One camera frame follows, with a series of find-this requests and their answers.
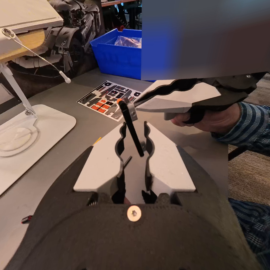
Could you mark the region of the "black lego gear rack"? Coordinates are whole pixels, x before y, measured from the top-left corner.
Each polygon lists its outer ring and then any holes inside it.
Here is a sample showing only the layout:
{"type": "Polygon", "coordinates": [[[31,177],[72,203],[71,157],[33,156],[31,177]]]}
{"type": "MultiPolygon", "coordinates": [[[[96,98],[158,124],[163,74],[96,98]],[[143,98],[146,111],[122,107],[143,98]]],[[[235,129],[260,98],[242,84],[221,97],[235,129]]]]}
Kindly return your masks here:
{"type": "Polygon", "coordinates": [[[140,145],[140,141],[139,141],[139,138],[137,136],[137,133],[136,133],[136,130],[134,128],[134,125],[133,125],[133,122],[131,120],[131,117],[130,117],[130,114],[129,114],[129,111],[128,111],[128,108],[127,108],[127,104],[125,104],[124,102],[120,102],[120,104],[118,104],[121,111],[122,111],[122,114],[123,114],[123,117],[125,119],[125,122],[126,122],[126,125],[130,131],[130,134],[131,134],[131,137],[133,139],[133,142],[136,146],[136,149],[138,151],[138,154],[140,155],[140,157],[143,157],[144,156],[144,151],[140,145]]]}

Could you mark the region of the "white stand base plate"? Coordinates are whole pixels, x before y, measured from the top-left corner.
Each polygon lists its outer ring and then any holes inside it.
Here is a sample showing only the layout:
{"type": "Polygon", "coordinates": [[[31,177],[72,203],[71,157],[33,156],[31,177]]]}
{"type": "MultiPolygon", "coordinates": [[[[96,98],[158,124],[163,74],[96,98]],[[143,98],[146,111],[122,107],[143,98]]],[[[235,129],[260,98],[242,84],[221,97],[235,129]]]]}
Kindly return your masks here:
{"type": "Polygon", "coordinates": [[[11,187],[76,124],[76,119],[73,116],[51,107],[40,104],[34,105],[33,109],[37,117],[27,116],[23,111],[11,118],[15,120],[37,118],[35,127],[39,133],[36,141],[23,152],[15,156],[0,158],[0,194],[11,187]]]}

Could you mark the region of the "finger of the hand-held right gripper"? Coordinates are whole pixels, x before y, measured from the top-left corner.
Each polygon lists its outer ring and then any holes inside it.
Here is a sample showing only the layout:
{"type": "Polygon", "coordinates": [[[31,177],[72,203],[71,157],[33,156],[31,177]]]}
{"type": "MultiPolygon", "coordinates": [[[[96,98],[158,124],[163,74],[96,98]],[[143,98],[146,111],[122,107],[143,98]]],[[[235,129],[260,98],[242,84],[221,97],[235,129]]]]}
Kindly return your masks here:
{"type": "Polygon", "coordinates": [[[200,79],[174,79],[174,80],[157,80],[149,86],[133,103],[143,104],[148,100],[153,100],[156,96],[166,97],[176,92],[182,93],[192,89],[200,79]]]}
{"type": "Polygon", "coordinates": [[[184,113],[193,103],[218,96],[221,96],[221,93],[214,86],[201,82],[186,92],[173,92],[166,97],[156,96],[143,104],[135,104],[135,108],[142,112],[184,113]]]}

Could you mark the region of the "person's right forearm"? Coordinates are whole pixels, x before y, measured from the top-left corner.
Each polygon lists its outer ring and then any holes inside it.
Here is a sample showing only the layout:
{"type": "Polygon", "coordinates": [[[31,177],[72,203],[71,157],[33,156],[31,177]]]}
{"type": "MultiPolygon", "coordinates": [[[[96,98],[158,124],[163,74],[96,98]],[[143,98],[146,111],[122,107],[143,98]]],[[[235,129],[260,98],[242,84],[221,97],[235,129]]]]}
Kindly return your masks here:
{"type": "Polygon", "coordinates": [[[222,143],[236,147],[269,151],[270,145],[270,106],[260,106],[240,102],[240,119],[232,130],[225,135],[211,133],[211,136],[222,143]]]}

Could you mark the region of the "person's right hand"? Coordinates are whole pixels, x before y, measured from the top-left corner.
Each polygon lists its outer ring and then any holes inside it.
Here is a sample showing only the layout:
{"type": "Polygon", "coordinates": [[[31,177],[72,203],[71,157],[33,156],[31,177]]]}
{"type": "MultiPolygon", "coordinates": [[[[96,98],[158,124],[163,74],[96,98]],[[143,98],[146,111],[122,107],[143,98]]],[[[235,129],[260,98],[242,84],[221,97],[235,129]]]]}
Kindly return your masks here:
{"type": "Polygon", "coordinates": [[[241,108],[238,103],[233,104],[228,109],[220,112],[206,111],[203,119],[195,124],[187,124],[190,113],[178,113],[171,122],[180,127],[194,126],[205,132],[226,134],[232,130],[241,117],[241,108]]]}

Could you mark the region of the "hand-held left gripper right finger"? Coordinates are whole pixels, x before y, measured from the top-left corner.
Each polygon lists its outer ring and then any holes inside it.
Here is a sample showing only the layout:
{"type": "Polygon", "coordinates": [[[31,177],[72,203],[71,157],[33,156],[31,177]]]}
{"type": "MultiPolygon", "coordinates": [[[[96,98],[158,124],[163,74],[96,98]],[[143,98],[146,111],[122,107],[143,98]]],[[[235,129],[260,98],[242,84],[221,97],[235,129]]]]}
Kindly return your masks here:
{"type": "Polygon", "coordinates": [[[146,151],[145,185],[156,196],[194,192],[196,187],[176,144],[147,121],[144,122],[146,151]]]}

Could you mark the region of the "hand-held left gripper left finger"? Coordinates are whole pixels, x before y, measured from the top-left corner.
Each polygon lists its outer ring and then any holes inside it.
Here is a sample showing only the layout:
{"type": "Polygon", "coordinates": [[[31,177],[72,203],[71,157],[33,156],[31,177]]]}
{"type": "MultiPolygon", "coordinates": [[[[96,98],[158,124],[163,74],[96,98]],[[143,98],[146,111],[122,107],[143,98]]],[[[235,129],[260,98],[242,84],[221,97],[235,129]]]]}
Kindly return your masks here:
{"type": "Polygon", "coordinates": [[[121,154],[125,137],[126,123],[123,122],[93,145],[74,191],[105,193],[112,197],[119,190],[117,181],[124,176],[121,154]]]}

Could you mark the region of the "blue plastic bin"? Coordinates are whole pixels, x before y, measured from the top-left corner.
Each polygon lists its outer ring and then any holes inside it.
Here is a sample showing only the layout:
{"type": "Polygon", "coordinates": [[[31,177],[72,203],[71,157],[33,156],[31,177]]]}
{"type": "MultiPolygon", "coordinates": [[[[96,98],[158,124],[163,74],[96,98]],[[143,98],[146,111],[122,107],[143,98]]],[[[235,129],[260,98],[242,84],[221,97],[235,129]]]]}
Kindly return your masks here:
{"type": "Polygon", "coordinates": [[[142,31],[113,29],[90,42],[100,72],[141,79],[141,49],[115,45],[118,37],[141,38],[142,31]]]}

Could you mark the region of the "lego sticker sheet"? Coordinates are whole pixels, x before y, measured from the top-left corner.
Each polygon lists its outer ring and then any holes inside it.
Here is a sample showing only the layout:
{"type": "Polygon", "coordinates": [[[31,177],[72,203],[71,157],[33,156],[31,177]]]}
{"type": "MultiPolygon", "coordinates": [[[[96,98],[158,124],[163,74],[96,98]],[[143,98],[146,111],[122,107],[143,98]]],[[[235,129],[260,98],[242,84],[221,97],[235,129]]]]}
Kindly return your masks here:
{"type": "Polygon", "coordinates": [[[128,102],[132,102],[140,94],[138,90],[107,80],[79,99],[77,103],[119,122],[123,115],[117,100],[127,98],[128,102]]]}

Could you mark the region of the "white stand strut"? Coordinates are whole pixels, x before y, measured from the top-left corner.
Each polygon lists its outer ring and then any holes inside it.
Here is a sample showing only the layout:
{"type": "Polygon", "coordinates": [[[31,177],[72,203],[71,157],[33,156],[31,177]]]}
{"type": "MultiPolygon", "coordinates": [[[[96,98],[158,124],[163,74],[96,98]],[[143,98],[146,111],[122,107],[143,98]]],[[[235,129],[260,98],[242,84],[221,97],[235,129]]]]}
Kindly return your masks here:
{"type": "Polygon", "coordinates": [[[32,106],[29,103],[28,99],[26,98],[25,94],[21,90],[20,86],[18,85],[18,83],[14,79],[13,74],[12,74],[11,70],[8,68],[7,64],[0,63],[0,70],[3,73],[4,77],[6,78],[6,80],[9,82],[10,86],[13,88],[15,93],[18,95],[18,97],[22,101],[22,103],[25,107],[25,114],[27,116],[33,115],[33,116],[37,117],[34,109],[32,108],[32,106]]]}

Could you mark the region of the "white and wooden stand top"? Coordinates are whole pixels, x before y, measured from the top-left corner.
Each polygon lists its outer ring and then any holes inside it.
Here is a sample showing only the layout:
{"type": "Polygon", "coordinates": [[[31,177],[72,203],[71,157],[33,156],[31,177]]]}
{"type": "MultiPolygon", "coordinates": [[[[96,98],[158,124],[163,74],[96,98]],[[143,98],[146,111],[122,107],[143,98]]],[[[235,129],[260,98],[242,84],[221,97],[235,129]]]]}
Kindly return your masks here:
{"type": "Polygon", "coordinates": [[[7,62],[43,43],[44,28],[62,26],[63,19],[49,4],[40,0],[1,0],[1,62],[7,62]]]}

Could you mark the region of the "clear plastic bag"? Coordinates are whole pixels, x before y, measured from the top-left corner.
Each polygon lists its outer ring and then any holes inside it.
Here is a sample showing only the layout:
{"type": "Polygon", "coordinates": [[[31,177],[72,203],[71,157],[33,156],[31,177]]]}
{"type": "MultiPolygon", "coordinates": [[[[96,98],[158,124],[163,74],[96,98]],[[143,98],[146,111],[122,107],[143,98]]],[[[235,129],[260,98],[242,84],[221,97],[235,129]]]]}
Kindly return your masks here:
{"type": "Polygon", "coordinates": [[[142,41],[137,37],[118,36],[114,45],[141,49],[142,41]]]}

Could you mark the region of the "black metal bar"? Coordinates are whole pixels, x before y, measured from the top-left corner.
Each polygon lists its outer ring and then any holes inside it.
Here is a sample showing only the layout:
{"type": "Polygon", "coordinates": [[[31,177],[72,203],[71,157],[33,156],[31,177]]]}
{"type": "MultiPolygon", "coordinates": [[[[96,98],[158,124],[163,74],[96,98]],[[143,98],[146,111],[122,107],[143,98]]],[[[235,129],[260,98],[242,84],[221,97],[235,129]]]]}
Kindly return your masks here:
{"type": "Polygon", "coordinates": [[[242,153],[244,153],[247,150],[248,150],[248,148],[246,146],[237,147],[236,149],[234,149],[228,153],[228,161],[233,160],[234,158],[241,155],[242,153]]]}

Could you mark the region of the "dark background furniture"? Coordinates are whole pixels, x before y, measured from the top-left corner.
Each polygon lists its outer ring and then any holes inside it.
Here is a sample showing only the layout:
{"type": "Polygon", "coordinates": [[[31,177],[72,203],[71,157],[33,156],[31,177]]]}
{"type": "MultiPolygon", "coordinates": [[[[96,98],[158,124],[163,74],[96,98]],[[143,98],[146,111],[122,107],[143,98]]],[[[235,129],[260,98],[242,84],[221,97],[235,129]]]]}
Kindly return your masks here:
{"type": "Polygon", "coordinates": [[[102,0],[105,32],[142,29],[142,0],[102,0]]]}

